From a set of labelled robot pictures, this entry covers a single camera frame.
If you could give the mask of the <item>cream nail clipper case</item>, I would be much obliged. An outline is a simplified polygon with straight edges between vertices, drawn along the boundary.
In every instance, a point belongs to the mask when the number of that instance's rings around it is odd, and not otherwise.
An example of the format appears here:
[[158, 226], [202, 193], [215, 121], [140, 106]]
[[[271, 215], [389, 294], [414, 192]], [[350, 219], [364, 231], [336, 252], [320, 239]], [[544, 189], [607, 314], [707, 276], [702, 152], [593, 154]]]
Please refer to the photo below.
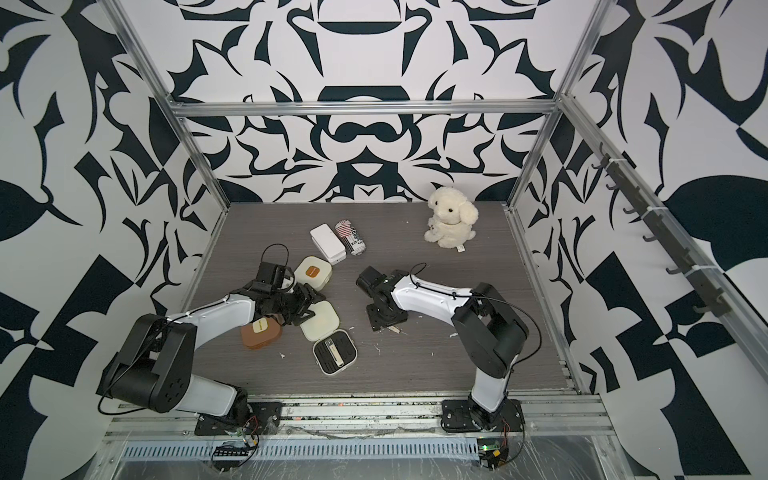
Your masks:
[[329, 283], [333, 269], [326, 260], [307, 256], [294, 269], [294, 273], [298, 284], [306, 284], [316, 291], [322, 291]]

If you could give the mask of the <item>brown nail clipper case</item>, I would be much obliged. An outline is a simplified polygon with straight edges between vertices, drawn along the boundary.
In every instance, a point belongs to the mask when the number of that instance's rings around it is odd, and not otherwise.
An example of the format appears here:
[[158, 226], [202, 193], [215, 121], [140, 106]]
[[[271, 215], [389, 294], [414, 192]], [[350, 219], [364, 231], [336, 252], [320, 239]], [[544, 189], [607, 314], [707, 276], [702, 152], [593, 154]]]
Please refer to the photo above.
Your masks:
[[262, 317], [240, 329], [243, 345], [258, 350], [274, 343], [282, 335], [282, 326], [272, 317]]

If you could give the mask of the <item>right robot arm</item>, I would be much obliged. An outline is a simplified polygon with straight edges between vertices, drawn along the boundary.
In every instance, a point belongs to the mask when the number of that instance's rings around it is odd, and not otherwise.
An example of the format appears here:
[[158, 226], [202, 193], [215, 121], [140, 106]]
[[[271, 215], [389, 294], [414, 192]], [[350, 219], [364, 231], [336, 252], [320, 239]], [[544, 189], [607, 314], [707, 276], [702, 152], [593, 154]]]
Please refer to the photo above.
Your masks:
[[356, 285], [372, 300], [366, 306], [375, 331], [399, 325], [417, 313], [454, 327], [476, 367], [466, 400], [442, 403], [441, 427], [447, 432], [493, 431], [522, 426], [519, 403], [508, 398], [508, 383], [530, 331], [515, 307], [490, 284], [454, 288], [415, 274], [390, 274], [367, 267]]

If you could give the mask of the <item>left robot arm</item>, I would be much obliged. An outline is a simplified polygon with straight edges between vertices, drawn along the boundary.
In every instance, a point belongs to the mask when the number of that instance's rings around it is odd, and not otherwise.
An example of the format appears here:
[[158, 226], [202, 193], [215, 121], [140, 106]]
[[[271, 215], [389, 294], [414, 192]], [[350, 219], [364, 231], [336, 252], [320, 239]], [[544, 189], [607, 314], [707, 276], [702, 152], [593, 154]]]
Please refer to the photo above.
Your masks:
[[312, 318], [310, 307], [326, 297], [298, 281], [285, 287], [289, 272], [264, 262], [255, 279], [221, 300], [169, 317], [139, 317], [104, 369], [97, 394], [134, 404], [138, 411], [178, 410], [243, 425], [251, 416], [245, 390], [193, 374], [194, 355], [209, 341], [263, 317], [296, 325]]

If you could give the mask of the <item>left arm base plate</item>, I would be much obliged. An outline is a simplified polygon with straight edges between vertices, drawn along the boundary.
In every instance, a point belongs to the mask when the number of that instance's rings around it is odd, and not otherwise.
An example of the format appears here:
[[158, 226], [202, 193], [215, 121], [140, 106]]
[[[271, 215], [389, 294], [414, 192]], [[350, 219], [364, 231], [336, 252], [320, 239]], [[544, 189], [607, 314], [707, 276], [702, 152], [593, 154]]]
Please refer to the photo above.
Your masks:
[[275, 433], [280, 426], [282, 402], [236, 403], [223, 417], [200, 414], [194, 429], [196, 436], [262, 435]]

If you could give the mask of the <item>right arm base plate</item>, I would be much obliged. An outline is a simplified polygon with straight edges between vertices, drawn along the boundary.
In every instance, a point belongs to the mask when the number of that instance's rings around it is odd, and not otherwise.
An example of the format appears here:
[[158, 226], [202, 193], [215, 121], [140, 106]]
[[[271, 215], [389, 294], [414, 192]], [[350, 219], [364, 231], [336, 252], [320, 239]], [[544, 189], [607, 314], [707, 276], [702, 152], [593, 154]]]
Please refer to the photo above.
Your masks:
[[440, 427], [448, 433], [523, 432], [525, 420], [518, 400], [504, 399], [493, 412], [471, 399], [443, 400]]

